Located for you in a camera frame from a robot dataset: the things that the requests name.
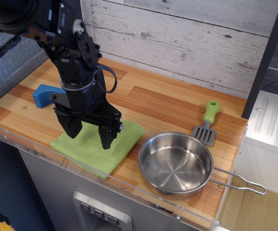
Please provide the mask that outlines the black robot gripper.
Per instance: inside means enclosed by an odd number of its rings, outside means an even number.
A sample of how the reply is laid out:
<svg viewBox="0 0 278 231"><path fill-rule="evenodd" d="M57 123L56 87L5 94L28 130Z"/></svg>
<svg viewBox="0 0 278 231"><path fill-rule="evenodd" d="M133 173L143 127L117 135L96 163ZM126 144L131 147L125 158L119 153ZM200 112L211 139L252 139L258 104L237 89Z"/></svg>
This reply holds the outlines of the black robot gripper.
<svg viewBox="0 0 278 231"><path fill-rule="evenodd" d="M74 139L82 129L82 122L99 127L99 135L104 150L110 149L117 133L124 128L120 121L122 114L106 99L106 93L98 86L87 90L52 94L55 113L66 134Z"/></svg>

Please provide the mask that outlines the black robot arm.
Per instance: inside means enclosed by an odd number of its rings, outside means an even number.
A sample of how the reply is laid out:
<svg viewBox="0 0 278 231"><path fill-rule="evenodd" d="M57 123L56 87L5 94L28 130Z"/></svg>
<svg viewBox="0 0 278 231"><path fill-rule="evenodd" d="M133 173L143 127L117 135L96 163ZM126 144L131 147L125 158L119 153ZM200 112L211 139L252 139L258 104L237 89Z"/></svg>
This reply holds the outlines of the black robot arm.
<svg viewBox="0 0 278 231"><path fill-rule="evenodd" d="M0 58L21 38L35 40L57 67L63 89L50 101L64 131L75 138L87 122L98 126L109 149L122 131L121 113L106 99L100 46L88 35L78 0L0 0L0 32L13 37L0 46Z"/></svg>

